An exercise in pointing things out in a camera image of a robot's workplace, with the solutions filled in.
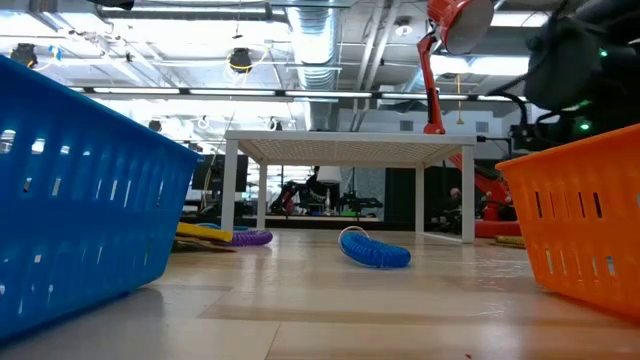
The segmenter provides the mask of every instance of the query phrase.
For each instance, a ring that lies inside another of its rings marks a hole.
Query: red lamp
[[[435,26],[418,43],[420,63],[429,101],[429,120],[425,134],[444,134],[438,93],[431,71],[431,48],[438,39],[450,54],[467,53],[485,36],[493,19],[491,0],[430,0],[427,14]]]

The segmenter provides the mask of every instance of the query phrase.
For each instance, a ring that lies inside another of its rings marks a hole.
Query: table leg
[[[475,234],[475,162],[473,146],[462,147],[462,243],[473,244]]]
[[[416,233],[424,232],[424,164],[416,166]]]
[[[260,177],[258,179],[258,223],[257,228],[264,230],[267,215],[267,162],[260,163]]]
[[[238,169],[238,140],[227,140],[222,187],[222,230],[233,231],[236,201],[236,171]]]

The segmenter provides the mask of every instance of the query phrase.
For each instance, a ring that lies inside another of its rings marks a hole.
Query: lamp shade
[[[326,185],[335,185],[342,182],[342,174],[337,166],[320,166],[317,181]]]
[[[440,26],[447,51],[460,55],[471,51],[486,35],[494,9],[491,0],[430,0],[427,13]]]

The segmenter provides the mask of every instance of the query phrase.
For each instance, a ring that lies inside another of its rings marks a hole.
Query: wooden floor
[[[373,235],[411,267],[361,267],[337,231],[275,231],[265,247],[173,255],[155,283],[0,358],[640,359],[640,327],[545,293],[524,250]]]

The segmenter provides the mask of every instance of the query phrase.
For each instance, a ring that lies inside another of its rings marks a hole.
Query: orange plastic basket
[[[640,125],[497,167],[536,281],[640,318]]]

